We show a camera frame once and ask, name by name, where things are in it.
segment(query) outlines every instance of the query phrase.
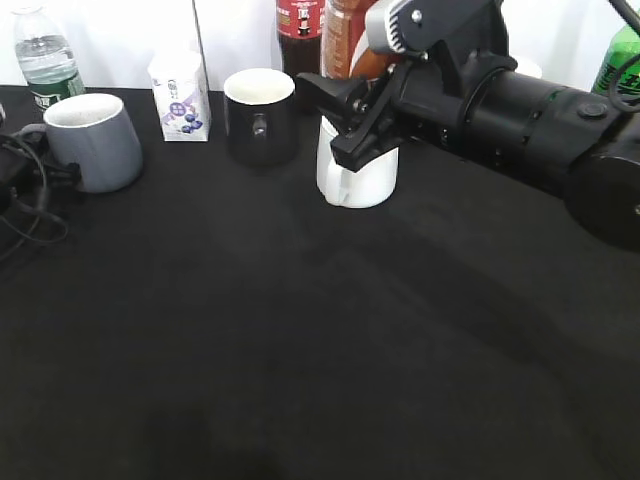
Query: white backdrop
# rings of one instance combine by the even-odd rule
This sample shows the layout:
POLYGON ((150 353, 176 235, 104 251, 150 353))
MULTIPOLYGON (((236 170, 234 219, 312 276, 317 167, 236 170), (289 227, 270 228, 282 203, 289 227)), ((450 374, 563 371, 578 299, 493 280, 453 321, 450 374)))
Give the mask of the white backdrop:
MULTIPOLYGON (((0 0, 0 84, 22 85, 12 16, 0 0)), ((248 67, 279 68, 275 0, 196 0, 210 86, 248 67)), ((630 2, 640 7, 640 0, 630 2)), ((191 0, 48 0, 88 86, 148 88, 147 65, 162 42, 193 45, 191 0)), ((606 0, 505 0, 512 53, 536 61, 545 78, 590 88, 622 26, 606 0)))

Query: water bottle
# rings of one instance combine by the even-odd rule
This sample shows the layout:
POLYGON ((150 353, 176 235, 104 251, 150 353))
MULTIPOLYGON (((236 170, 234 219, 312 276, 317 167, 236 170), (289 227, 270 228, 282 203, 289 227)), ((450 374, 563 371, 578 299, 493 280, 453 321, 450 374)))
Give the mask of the water bottle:
MULTIPOLYGON (((627 25, 613 37, 592 92, 607 95, 611 81, 618 69, 638 53, 640 53, 640 37, 627 25)), ((636 63, 626 71, 620 80, 618 93, 622 95, 640 94, 640 63, 636 63)))
POLYGON ((16 57, 36 105, 46 110, 65 98, 85 93, 78 67, 58 27, 42 5, 13 10, 16 57))

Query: metal screw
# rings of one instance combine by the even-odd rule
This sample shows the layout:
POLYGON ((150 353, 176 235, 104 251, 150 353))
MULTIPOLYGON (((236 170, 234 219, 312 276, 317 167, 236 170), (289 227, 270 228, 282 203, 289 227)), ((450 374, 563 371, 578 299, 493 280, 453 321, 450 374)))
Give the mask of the metal screw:
POLYGON ((504 165, 504 158, 502 157, 502 150, 499 148, 496 148, 496 159, 493 162, 493 165, 496 168, 501 168, 502 165, 504 165))
POLYGON ((413 23, 422 22, 422 12, 420 10, 414 10, 411 14, 411 20, 413 20, 413 23))
POLYGON ((353 111, 356 113, 365 113, 369 109, 369 105, 363 103, 361 99, 353 102, 353 111))

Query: soda bottle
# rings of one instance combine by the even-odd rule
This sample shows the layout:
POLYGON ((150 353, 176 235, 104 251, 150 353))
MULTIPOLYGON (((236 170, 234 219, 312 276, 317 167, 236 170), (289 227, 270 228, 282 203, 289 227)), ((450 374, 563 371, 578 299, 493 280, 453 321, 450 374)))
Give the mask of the soda bottle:
MULTIPOLYGON (((638 53, 640 53, 640 37, 627 25, 613 37, 592 92, 607 95, 613 76, 618 69, 638 53)), ((627 69, 620 80, 618 92, 622 95, 640 94, 640 62, 627 69)))
POLYGON ((42 8, 20 7, 13 13, 16 57, 36 105, 44 111, 60 100, 85 93, 85 88, 67 40, 42 8))
POLYGON ((284 72, 320 73, 325 0, 278 0, 278 38, 284 72))
POLYGON ((349 78, 364 75, 369 80, 382 76, 397 61, 369 48, 365 18, 377 0, 327 0, 322 37, 322 75, 349 78))

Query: mug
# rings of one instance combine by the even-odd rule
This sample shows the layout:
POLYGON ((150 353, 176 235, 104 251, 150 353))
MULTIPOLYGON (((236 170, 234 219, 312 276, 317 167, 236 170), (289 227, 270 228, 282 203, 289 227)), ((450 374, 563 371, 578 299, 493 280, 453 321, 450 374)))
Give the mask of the mug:
POLYGON ((77 163, 87 193, 119 190, 142 171, 142 148, 118 97, 91 93, 67 98, 44 112, 47 138, 62 165, 77 163))
POLYGON ((298 151, 293 79, 268 68, 243 70, 224 83, 227 143, 251 166, 285 163, 298 151))
POLYGON ((318 143, 317 183, 328 203, 344 208, 370 208, 387 200, 396 188, 398 149, 354 173, 339 166, 331 152, 338 131, 322 118, 318 143))

